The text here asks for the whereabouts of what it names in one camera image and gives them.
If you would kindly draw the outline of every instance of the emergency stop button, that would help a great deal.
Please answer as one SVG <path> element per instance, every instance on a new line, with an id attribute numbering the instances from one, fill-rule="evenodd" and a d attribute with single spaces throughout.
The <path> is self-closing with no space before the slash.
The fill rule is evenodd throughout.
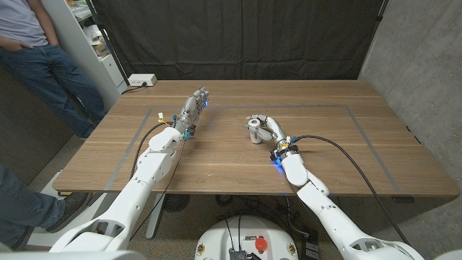
<path id="1" fill-rule="evenodd" d="M 257 248 L 258 251 L 264 251 L 266 248 L 268 248 L 268 243 L 266 242 L 265 238 L 257 238 L 257 240 L 255 240 L 255 248 Z"/>

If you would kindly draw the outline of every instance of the wooden table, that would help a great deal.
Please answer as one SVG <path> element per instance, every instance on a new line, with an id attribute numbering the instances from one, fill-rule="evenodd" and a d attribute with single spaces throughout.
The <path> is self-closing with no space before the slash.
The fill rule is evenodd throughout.
<path id="1" fill-rule="evenodd" d="M 287 135 L 319 135 L 340 144 L 383 196 L 456 196 L 459 189 L 368 82 L 158 81 L 123 95 L 64 168 L 58 191 L 120 191 L 136 149 L 157 113 L 178 114 L 200 86 L 209 107 L 197 123 L 168 188 L 174 194 L 292 194 L 271 164 L 275 143 L 252 144 L 246 116 L 274 117 Z M 337 196 L 371 195 L 348 159 L 328 143 L 297 143 L 305 166 Z M 165 189 L 167 175 L 153 191 Z"/>

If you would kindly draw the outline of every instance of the gray tape line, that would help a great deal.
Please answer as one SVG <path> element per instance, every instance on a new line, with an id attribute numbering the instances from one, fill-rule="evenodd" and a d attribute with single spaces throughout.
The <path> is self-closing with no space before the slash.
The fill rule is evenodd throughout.
<path id="1" fill-rule="evenodd" d="M 370 148 L 371 152 L 374 154 L 375 159 L 377 159 L 379 165 L 382 167 L 383 171 L 388 177 L 388 180 L 391 182 L 395 190 L 402 194 L 403 192 L 399 188 L 398 184 L 395 182 L 393 179 L 393 176 L 391 175 L 390 171 L 387 169 L 385 166 L 385 163 L 383 163 L 382 159 L 378 155 L 377 151 L 375 151 L 375 148 L 373 147 L 372 143 L 370 140 L 367 138 L 366 133 L 362 130 L 361 126 L 359 125 L 359 122 L 357 119 L 354 117 L 353 112 L 349 109 L 348 105 L 334 105 L 334 104 L 322 104 L 322 105 L 316 105 L 316 104 L 309 104 L 309 105 L 210 105 L 208 109 L 231 109 L 231 108 L 315 108 L 315 107 L 320 107 L 320 108 L 345 108 L 346 111 L 348 112 L 350 118 L 353 120 L 354 124 L 358 128 L 358 131 L 361 133 L 362 138 L 366 142 L 367 146 Z M 112 176 L 109 178 L 108 183 L 105 186 L 105 191 L 107 191 L 114 180 L 116 179 L 116 176 L 118 175 L 119 170 L 122 168 L 123 163 L 125 162 L 126 158 L 128 157 L 128 154 L 130 154 L 131 149 L 133 148 L 133 145 L 135 144 L 135 141 L 138 139 L 139 134 L 141 133 L 141 130 L 143 129 L 144 125 L 146 124 L 149 116 L 151 115 L 152 111 L 154 109 L 173 109 L 177 108 L 180 109 L 180 106 L 152 106 L 149 111 L 147 112 L 146 116 L 144 117 L 143 122 L 138 128 L 137 133 L 135 134 L 134 138 L 131 140 L 130 145 L 127 147 L 127 150 L 123 154 L 121 161 L 117 165 L 117 168 L 114 170 Z"/>
<path id="2" fill-rule="evenodd" d="M 129 154 L 130 151 L 131 151 L 131 148 L 135 145 L 135 141 L 138 139 L 138 136 L 139 136 L 139 134 L 141 133 L 141 130 L 143 129 L 143 126 L 146 124 L 146 122 L 147 122 L 147 120 L 149 119 L 149 116 L 151 115 L 151 112 L 152 112 L 153 110 L 154 110 L 154 107 L 151 107 L 151 108 L 147 111 L 147 114 L 146 114 L 146 116 L 144 117 L 144 120 L 142 121 L 141 125 L 139 126 L 137 133 L 135 134 L 135 136 L 134 136 L 133 139 L 131 140 L 131 143 L 130 143 L 130 145 L 127 147 L 127 150 L 125 151 L 125 153 L 123 154 L 121 161 L 118 162 L 117 168 L 115 168 L 115 170 L 113 171 L 113 174 L 110 176 L 109 181 L 106 183 L 106 186 L 104 187 L 104 190 L 105 190 L 105 191 L 107 191 L 107 190 L 110 188 L 110 186 L 113 184 L 114 180 L 116 179 L 116 176 L 117 176 L 118 172 L 121 170 L 123 163 L 124 163 L 125 160 L 127 159 L 128 154 Z"/>
<path id="3" fill-rule="evenodd" d="M 388 168 L 385 166 L 385 163 L 382 161 L 382 158 L 380 158 L 379 154 L 377 153 L 377 151 L 376 151 L 375 148 L 373 147 L 373 145 L 372 145 L 372 143 L 370 142 L 369 138 L 367 138 L 367 135 L 366 135 L 366 133 L 364 132 L 364 130 L 362 130 L 361 126 L 359 125 L 358 120 L 356 120 L 356 118 L 354 117 L 354 114 L 353 114 L 352 110 L 349 109 L 349 106 L 348 106 L 348 105 L 344 105 L 344 106 L 345 106 L 345 109 L 348 111 L 349 116 L 352 118 L 354 124 L 355 124 L 356 127 L 358 128 L 359 132 L 361 133 L 362 138 L 366 141 L 366 144 L 367 144 L 367 146 L 370 148 L 370 151 L 374 154 L 375 159 L 377 159 L 378 164 L 382 167 L 383 172 L 387 175 L 387 178 L 388 178 L 388 180 L 390 181 L 391 185 L 395 188 L 395 190 L 396 190 L 399 194 L 402 194 L 403 191 L 399 188 L 398 184 L 395 182 L 395 179 L 394 179 L 393 176 L 391 175 L 391 173 L 390 173 L 390 171 L 388 170 Z"/>

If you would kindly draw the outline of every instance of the white outlet box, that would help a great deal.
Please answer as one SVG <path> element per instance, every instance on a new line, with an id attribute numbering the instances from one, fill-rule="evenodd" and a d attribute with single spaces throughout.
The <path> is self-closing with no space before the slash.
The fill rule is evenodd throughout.
<path id="1" fill-rule="evenodd" d="M 128 82 L 132 87 L 142 86 L 146 82 L 146 86 L 154 86 L 157 78 L 155 74 L 132 74 L 128 78 Z"/>

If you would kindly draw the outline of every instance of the black backdrop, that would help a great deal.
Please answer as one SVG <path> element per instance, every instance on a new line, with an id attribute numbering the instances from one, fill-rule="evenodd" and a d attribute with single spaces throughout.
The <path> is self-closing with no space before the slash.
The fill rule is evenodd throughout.
<path id="1" fill-rule="evenodd" d="M 356 79 L 382 0 L 94 0 L 127 75 Z"/>

